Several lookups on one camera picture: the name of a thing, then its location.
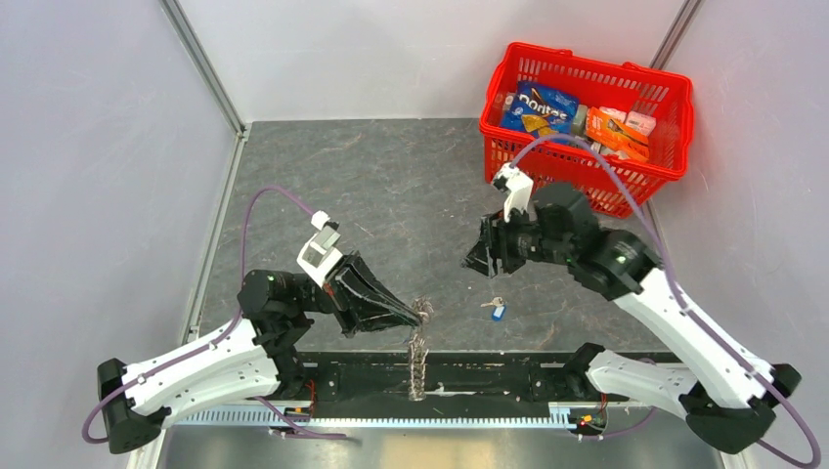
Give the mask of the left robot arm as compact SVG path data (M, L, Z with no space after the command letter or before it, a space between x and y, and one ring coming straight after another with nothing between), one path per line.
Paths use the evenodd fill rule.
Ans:
M112 454L155 440L173 423L238 400L299 398L309 380L296 350L314 314L333 317L346 337L419 327L423 316L372 273L359 252L318 277L251 270L237 296L240 310L205 336L160 357L97 368L99 405Z

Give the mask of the round keyring disc with keys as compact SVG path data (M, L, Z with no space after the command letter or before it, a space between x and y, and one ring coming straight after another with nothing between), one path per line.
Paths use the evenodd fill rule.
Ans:
M419 317L419 323L413 328L408 345L408 367L409 367L409 400L411 402L423 401L425 394L426 358L428 348L425 343L425 327L430 323L434 309L430 300L426 297L418 297L412 304L413 310Z

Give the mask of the blue-headed key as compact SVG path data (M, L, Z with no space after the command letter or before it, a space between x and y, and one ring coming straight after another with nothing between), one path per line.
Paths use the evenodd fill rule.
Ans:
M491 319L493 321L501 321L506 311L506 303L500 296L494 297L491 301L481 304L482 308L489 308L491 310Z

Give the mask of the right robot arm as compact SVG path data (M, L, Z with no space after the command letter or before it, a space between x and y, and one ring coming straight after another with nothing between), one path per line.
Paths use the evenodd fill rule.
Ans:
M503 208L483 218L463 264L486 277L527 262L563 265L582 287L616 304L654 333L682 362L662 368L587 343L564 367L575 399L618 395L682 419L709 446L735 454L758 443L775 407L799 385L787 363L760 359L724 334L691 302L679 304L659 256L636 234L601 226L572 185L535 189L531 181L495 186Z

